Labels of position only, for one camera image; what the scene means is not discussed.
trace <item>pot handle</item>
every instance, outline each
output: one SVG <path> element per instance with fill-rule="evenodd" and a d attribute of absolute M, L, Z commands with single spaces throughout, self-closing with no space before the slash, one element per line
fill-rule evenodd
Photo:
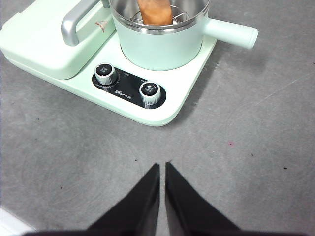
<path fill-rule="evenodd" d="M 254 47 L 258 37 L 258 30 L 255 28 L 211 18 L 207 19 L 204 33 L 220 41 L 247 49 Z"/>

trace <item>gray floor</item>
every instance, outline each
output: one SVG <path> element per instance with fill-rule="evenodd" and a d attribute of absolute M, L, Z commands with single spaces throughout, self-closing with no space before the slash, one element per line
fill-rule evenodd
<path fill-rule="evenodd" d="M 2 23 L 31 2 L 2 0 Z M 172 160 L 241 228 L 315 236 L 315 1 L 213 0 L 210 15 L 257 27 L 256 47 L 218 43 L 179 115 L 161 128 L 2 56 L 2 207 L 40 230 L 84 229 L 153 163 Z M 157 235 L 168 235 L 163 198 Z"/>

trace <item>appliance base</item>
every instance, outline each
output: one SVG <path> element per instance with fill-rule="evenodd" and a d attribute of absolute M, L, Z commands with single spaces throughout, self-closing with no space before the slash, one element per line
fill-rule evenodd
<path fill-rule="evenodd" d="M 168 71 L 151 71 L 140 68 L 130 62 L 122 53 L 117 33 L 114 33 L 99 51 L 88 61 L 73 78 L 58 80 L 36 70 L 10 60 L 17 67 L 59 86 L 86 100 L 116 112 L 124 117 L 149 126 L 163 126 L 171 122 L 180 111 L 201 70 L 208 60 L 216 39 L 205 37 L 198 55 L 188 64 Z M 166 101 L 156 109 L 145 109 L 124 99 L 114 96 L 94 86 L 91 77 L 95 67 L 107 62 L 126 72 L 165 88 Z"/>

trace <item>white floor edge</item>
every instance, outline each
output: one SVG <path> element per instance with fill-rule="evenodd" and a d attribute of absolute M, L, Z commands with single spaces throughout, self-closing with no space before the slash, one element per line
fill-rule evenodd
<path fill-rule="evenodd" d="M 5 209 L 0 208 L 0 236 L 19 236 L 35 230 Z"/>

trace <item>control knob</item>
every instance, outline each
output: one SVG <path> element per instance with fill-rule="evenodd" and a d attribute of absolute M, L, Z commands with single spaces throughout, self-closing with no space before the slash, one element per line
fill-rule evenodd
<path fill-rule="evenodd" d="M 154 105 L 161 99 L 161 88 L 158 84 L 147 81 L 139 89 L 141 99 L 146 105 Z"/>
<path fill-rule="evenodd" d="M 94 74 L 101 85 L 111 85 L 117 80 L 117 72 L 113 65 L 109 63 L 102 63 L 98 65 L 95 68 Z"/>

